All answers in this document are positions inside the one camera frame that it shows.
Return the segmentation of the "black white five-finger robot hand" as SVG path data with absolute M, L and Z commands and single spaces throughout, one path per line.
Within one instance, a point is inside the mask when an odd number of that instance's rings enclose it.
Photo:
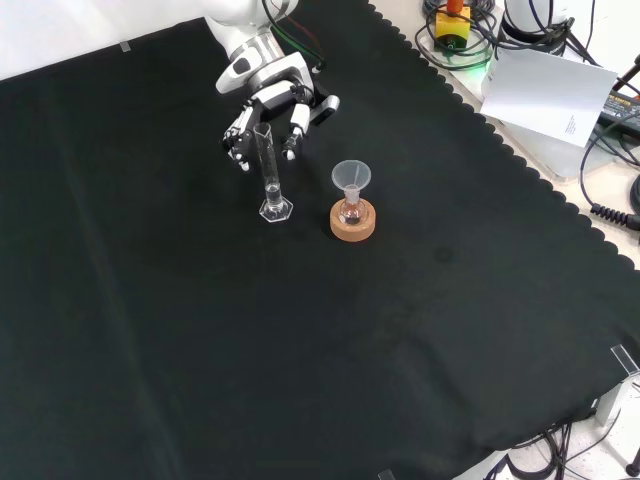
M 313 80 L 299 53 L 268 63 L 257 48 L 250 47 L 231 61 L 217 80 L 216 88 L 221 94 L 239 89 L 247 93 L 238 117 L 222 137 L 225 151 L 244 171 L 250 168 L 251 140 L 257 124 L 267 123 L 292 108 L 282 155 L 294 160 L 309 127 L 320 125 L 340 106 L 337 96 L 328 94 Z

